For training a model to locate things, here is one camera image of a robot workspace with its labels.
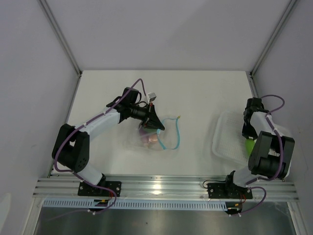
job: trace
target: plastic bag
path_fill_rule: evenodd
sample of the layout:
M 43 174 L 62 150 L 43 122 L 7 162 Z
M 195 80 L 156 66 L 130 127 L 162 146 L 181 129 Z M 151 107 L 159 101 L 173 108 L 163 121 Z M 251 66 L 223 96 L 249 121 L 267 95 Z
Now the plastic bag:
M 179 118 L 175 116 L 162 116 L 160 120 L 165 127 L 160 129 L 147 129 L 136 122 L 136 128 L 132 129 L 127 138 L 127 145 L 142 147 L 150 150 L 175 150 L 180 144 Z

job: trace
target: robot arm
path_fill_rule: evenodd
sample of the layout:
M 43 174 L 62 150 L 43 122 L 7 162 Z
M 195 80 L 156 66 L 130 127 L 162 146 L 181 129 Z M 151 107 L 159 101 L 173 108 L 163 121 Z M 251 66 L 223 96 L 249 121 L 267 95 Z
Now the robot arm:
M 113 102 L 109 103 L 107 107 L 99 114 L 95 115 L 91 123 L 83 123 L 84 127 L 79 129 L 62 148 L 57 161 L 68 167 L 73 173 L 93 185 L 103 185 L 105 183 L 105 175 L 94 168 L 89 163 L 89 143 L 102 132 L 110 129 L 116 124 L 121 123 L 127 118 L 135 118 L 141 120 L 141 126 L 149 129 L 165 130 L 163 124 L 157 117 L 155 106 L 152 101 L 156 96 L 154 93 L 147 94 L 145 107 L 140 107 L 136 103 L 138 95 L 141 93 L 132 88 L 125 88 L 123 96 L 118 96 Z M 107 110 L 115 104 L 114 108 L 109 112 Z M 59 131 L 56 143 L 52 151 L 52 157 L 55 158 L 60 146 L 64 143 L 66 138 L 75 131 L 75 129 L 82 125 L 70 126 L 64 124 Z
M 209 183 L 209 198 L 240 199 L 244 195 L 252 199 L 247 187 L 262 180 L 284 179 L 289 173 L 294 139 L 285 136 L 280 127 L 272 122 L 270 112 L 264 109 L 260 98 L 248 99 L 244 112 L 242 135 L 256 140 L 248 166 L 234 170 L 225 183 Z

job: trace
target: black mounting bracket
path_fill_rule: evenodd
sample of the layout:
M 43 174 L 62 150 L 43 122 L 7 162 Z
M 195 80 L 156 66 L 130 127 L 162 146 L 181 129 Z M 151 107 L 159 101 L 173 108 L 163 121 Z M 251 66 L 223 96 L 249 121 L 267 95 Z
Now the black mounting bracket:
M 122 182 L 106 181 L 103 187 L 113 190 L 116 193 L 116 196 L 119 197 L 122 190 Z M 78 196 L 111 197 L 112 194 L 110 194 L 110 192 L 107 190 L 95 188 L 84 182 L 81 182 L 78 188 Z
M 234 188 L 231 190 L 226 189 L 225 183 L 209 183 L 207 184 L 207 191 L 209 198 L 211 199 L 243 199 L 243 195 L 246 199 L 252 199 L 252 191 L 247 188 L 240 190 Z
M 252 191 L 234 184 L 234 173 L 232 171 L 226 176 L 225 183 L 208 183 L 207 192 L 212 199 L 252 199 Z

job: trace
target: vent grille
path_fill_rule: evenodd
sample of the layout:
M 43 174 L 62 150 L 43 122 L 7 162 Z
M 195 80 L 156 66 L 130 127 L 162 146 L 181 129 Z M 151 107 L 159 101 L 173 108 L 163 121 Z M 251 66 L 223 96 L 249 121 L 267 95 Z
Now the vent grille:
M 93 199 L 47 198 L 44 207 L 101 208 Z M 112 209 L 226 211 L 225 202 L 166 201 L 166 200 L 117 200 Z

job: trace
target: white table surface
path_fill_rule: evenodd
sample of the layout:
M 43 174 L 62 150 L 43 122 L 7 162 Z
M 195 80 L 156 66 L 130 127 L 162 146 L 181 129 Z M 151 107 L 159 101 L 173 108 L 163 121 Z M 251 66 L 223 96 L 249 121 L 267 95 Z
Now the white table surface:
M 76 125 L 99 113 L 138 78 L 146 92 L 156 93 L 158 116 L 181 115 L 180 147 L 166 151 L 131 147 L 127 137 L 134 122 L 128 119 L 90 143 L 90 162 L 96 168 L 104 174 L 181 176 L 219 176 L 242 168 L 215 156 L 211 147 L 221 112 L 242 113 L 251 97 L 244 71 L 87 70 L 68 123 Z M 141 83 L 135 88 L 142 91 Z

